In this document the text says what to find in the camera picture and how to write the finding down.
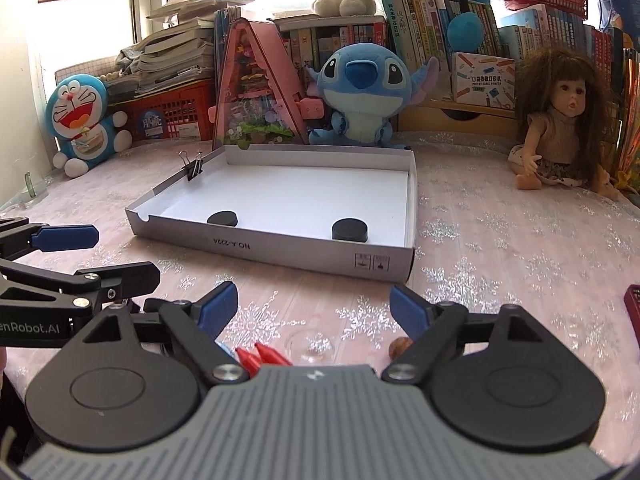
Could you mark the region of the red crayon piece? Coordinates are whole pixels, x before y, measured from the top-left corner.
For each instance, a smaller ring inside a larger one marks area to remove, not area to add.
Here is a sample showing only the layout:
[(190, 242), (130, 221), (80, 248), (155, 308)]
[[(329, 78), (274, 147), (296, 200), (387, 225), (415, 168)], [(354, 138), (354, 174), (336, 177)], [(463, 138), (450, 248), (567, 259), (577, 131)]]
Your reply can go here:
[(250, 378), (255, 377), (262, 367), (262, 357), (256, 352), (243, 348), (236, 348), (235, 354), (241, 366), (250, 375)]
[(291, 366), (292, 362), (275, 348), (269, 347), (268, 344), (256, 342), (255, 348), (264, 364)]

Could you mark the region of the black round puck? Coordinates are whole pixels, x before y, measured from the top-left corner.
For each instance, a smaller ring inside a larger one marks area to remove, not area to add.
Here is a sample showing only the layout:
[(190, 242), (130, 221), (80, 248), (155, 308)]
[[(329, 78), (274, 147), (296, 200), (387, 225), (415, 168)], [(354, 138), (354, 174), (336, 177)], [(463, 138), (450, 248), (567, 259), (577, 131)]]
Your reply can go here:
[(332, 224), (332, 238), (344, 242), (365, 243), (369, 228), (366, 222), (357, 218), (343, 218)]
[(207, 218), (207, 223), (214, 226), (237, 226), (238, 215), (232, 210), (217, 211)]

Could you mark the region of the clear glass ball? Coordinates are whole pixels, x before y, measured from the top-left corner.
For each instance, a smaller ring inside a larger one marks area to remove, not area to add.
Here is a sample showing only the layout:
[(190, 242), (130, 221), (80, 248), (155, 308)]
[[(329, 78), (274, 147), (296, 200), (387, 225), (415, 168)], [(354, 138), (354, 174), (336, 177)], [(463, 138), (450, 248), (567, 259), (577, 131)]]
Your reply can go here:
[(333, 341), (313, 328), (296, 330), (285, 341), (288, 359), (296, 365), (328, 365), (334, 361)]

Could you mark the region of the black binder clip on box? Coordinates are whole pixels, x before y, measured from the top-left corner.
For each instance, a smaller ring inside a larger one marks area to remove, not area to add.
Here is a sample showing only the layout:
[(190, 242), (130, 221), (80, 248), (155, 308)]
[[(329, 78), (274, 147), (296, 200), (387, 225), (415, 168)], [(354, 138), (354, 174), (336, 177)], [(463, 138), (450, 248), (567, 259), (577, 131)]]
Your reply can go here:
[(189, 154), (186, 151), (180, 151), (179, 157), (183, 162), (182, 169), (186, 174), (186, 180), (192, 181), (203, 169), (203, 153), (197, 152), (194, 159), (190, 159)]

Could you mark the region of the blue Doraemon plush toy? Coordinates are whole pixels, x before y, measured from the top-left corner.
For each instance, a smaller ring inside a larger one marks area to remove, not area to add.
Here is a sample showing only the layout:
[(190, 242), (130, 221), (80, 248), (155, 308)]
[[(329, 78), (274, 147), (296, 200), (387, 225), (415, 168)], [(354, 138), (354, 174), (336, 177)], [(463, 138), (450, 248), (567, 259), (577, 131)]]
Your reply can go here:
[(105, 84), (87, 74), (63, 79), (48, 99), (46, 127), (58, 141), (52, 164), (70, 179), (131, 148), (127, 114), (109, 115), (107, 104)]

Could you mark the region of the white shallow cardboard box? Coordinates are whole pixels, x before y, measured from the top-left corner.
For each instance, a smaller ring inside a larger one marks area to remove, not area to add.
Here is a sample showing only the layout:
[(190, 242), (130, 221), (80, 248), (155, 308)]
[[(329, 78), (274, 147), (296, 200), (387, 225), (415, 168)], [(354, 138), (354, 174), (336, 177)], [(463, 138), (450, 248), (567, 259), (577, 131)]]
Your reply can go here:
[[(235, 145), (203, 157), (129, 205), (134, 235), (235, 258), (363, 280), (403, 283), (416, 253), (413, 152), (337, 145)], [(207, 218), (232, 210), (237, 226)], [(343, 218), (367, 223), (365, 243), (332, 238)]]

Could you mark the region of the dark red box at edge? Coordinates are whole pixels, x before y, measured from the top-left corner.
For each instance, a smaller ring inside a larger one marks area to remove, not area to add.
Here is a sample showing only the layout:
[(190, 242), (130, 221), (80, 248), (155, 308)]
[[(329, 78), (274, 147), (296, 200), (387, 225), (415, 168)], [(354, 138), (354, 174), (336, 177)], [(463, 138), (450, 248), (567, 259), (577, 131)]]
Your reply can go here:
[(638, 284), (628, 286), (624, 295), (624, 304), (634, 329), (637, 344), (640, 346), (640, 286)]

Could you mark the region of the wooden drawer shelf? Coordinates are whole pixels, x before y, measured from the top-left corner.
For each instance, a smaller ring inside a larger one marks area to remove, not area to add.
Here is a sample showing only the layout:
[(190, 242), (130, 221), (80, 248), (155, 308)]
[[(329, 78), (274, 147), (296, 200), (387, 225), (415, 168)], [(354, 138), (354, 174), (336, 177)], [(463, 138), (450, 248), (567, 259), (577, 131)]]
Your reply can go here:
[(397, 117), (400, 132), (446, 131), (498, 136), (515, 141), (518, 124), (513, 110), (425, 99)]

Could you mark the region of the pink triangular toy house box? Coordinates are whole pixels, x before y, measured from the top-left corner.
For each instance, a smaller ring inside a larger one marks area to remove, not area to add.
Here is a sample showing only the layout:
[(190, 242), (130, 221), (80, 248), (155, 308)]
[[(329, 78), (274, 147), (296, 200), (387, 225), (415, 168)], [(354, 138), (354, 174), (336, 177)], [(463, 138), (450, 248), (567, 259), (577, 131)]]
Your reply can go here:
[(324, 116), (324, 103), (306, 96), (275, 24), (238, 18), (230, 26), (217, 103), (208, 116), (214, 148), (306, 144), (307, 122)]

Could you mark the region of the stack of grey books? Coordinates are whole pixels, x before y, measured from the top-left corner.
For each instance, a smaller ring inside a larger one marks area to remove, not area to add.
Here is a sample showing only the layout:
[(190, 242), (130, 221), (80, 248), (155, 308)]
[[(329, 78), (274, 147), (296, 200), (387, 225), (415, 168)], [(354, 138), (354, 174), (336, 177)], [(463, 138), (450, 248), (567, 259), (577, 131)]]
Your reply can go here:
[(112, 102), (122, 102), (215, 73), (218, 0), (198, 0), (178, 10), (178, 23), (120, 50), (116, 70), (102, 77)]

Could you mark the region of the blue Stitch plush toy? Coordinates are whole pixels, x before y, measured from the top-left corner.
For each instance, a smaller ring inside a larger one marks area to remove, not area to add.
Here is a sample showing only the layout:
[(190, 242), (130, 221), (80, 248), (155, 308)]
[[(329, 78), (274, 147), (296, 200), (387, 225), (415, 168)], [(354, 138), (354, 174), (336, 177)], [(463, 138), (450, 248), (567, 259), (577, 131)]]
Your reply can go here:
[(338, 49), (320, 70), (309, 67), (309, 93), (331, 107), (331, 127), (312, 129), (316, 145), (396, 148), (390, 118), (421, 103), (438, 81), (439, 60), (432, 56), (415, 72), (379, 44), (362, 42)]

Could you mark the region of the white pencil pattern box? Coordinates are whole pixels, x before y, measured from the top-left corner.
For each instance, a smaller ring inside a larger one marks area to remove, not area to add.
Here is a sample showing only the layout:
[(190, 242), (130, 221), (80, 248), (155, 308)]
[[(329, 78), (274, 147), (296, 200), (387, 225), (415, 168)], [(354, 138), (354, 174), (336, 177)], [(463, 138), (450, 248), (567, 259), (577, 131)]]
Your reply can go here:
[(475, 53), (452, 57), (451, 87), (454, 102), (513, 110), (515, 61)]

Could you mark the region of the brown haired baby doll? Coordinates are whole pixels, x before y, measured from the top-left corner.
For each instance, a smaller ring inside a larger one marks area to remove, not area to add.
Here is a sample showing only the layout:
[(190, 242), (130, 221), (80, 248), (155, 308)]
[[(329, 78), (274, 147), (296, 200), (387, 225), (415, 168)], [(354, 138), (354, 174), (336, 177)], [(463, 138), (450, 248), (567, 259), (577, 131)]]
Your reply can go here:
[(612, 126), (608, 96), (588, 58), (561, 48), (535, 51), (516, 70), (515, 97), (518, 143), (508, 156), (515, 187), (588, 188), (616, 200), (602, 167)]

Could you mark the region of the blue round plush ball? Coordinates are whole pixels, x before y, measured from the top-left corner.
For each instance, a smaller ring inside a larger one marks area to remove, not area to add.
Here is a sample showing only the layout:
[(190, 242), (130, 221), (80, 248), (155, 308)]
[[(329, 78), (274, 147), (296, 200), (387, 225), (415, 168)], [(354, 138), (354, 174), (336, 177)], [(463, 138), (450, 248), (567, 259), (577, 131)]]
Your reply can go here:
[(476, 52), (484, 40), (482, 21), (473, 12), (455, 16), (447, 28), (447, 40), (452, 52)]

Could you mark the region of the row of books on shelf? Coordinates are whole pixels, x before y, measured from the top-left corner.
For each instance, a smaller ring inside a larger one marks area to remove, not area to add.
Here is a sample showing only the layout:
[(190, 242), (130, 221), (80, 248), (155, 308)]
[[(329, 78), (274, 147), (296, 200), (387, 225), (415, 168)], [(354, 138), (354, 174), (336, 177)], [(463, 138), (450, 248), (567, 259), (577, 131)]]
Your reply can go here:
[[(459, 0), (383, 0), (383, 6), (396, 54), (410, 68), (436, 56), (444, 80), (440, 96), (453, 101), (452, 57), (457, 52), (450, 50), (447, 28), (461, 13)], [(515, 78), (521, 62), (537, 50), (571, 50), (590, 59), (611, 96), (638, 103), (639, 53), (625, 48), (625, 37), (618, 29), (602, 32), (579, 16), (542, 3), (509, 10), (505, 18), (496, 18), (488, 3), (472, 1), (469, 11), (484, 26), (484, 40), (474, 53), (512, 58)]]

